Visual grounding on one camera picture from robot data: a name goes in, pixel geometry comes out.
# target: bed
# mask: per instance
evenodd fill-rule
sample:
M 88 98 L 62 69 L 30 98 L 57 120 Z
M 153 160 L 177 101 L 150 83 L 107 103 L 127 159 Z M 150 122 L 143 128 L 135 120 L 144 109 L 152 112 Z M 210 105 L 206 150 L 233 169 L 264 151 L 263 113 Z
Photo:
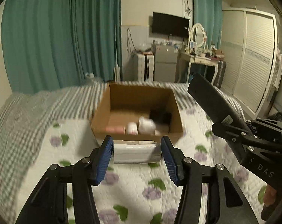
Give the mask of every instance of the bed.
M 212 122 L 187 93 L 188 84 L 142 83 L 170 87 L 180 109 L 184 135 L 176 144 L 200 164 L 223 163 L 247 197 L 260 223 L 266 183 L 240 166 L 225 140 L 211 132 Z M 74 164 L 97 147 L 90 129 L 106 84 L 14 93 L 0 111 L 0 214 L 14 223 L 31 191 L 53 163 Z M 241 114 L 237 102 L 226 97 Z M 93 187 L 101 223 L 172 224 L 182 187 L 170 181 L 164 160 L 156 164 L 109 164 L 104 181 Z M 72 187 L 67 186 L 69 223 L 74 224 Z M 207 187 L 203 184 L 200 223 L 205 222 Z

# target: screw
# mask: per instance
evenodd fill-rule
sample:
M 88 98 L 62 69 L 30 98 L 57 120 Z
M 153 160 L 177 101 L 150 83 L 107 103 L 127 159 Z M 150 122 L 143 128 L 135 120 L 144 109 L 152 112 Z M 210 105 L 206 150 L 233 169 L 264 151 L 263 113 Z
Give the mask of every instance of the screw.
M 58 168 L 58 165 L 57 164 L 52 164 L 49 168 L 51 170 L 55 170 L 56 168 Z
M 83 162 L 83 163 L 89 163 L 89 162 L 90 162 L 90 158 L 89 158 L 89 157 L 84 157 L 84 158 L 82 159 L 82 162 Z
M 217 169 L 219 169 L 219 170 L 223 170 L 225 167 L 224 167 L 224 165 L 223 164 L 217 164 Z
M 190 157 L 185 157 L 185 158 L 184 158 L 184 161 L 185 161 L 186 163 L 191 163 L 191 162 L 193 162 L 193 159 L 190 158 Z

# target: white mirror frame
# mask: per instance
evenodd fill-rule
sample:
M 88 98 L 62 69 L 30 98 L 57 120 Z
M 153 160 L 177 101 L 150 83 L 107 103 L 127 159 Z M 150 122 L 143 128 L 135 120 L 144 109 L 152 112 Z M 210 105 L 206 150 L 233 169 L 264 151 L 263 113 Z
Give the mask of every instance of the white mirror frame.
M 203 46 L 204 40 L 205 40 L 206 37 L 205 37 L 204 28 L 203 28 L 203 26 L 200 23 L 194 24 L 192 29 L 189 31 L 188 46 L 190 45 L 190 42 L 194 43 L 194 41 L 193 41 L 194 30 L 195 29 L 197 30 L 198 28 L 202 30 L 203 40 L 202 40 L 202 42 L 197 43 L 197 47 L 200 48 L 201 46 Z

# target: striped blanket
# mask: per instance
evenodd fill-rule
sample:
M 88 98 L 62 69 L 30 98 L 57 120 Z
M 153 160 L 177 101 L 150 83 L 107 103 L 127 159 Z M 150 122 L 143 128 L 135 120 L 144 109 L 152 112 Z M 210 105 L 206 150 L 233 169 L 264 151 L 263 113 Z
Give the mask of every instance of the striped blanket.
M 140 83 L 155 87 L 169 87 L 174 91 L 180 110 L 196 105 L 187 93 L 188 84 Z M 18 190 L 28 168 L 38 157 L 47 128 L 61 119 L 89 119 L 96 109 L 107 84 L 94 83 L 83 87 L 69 87 L 35 95 L 12 94 L 0 111 L 0 214 L 7 223 L 16 220 L 15 204 Z M 234 99 L 222 94 L 239 113 Z

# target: television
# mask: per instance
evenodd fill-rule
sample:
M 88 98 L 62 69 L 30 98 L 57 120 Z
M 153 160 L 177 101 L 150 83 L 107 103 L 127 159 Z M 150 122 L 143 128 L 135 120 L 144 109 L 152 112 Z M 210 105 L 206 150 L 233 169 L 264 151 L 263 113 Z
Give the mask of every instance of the television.
M 188 37 L 189 20 L 165 13 L 153 13 L 152 32 L 181 38 Z

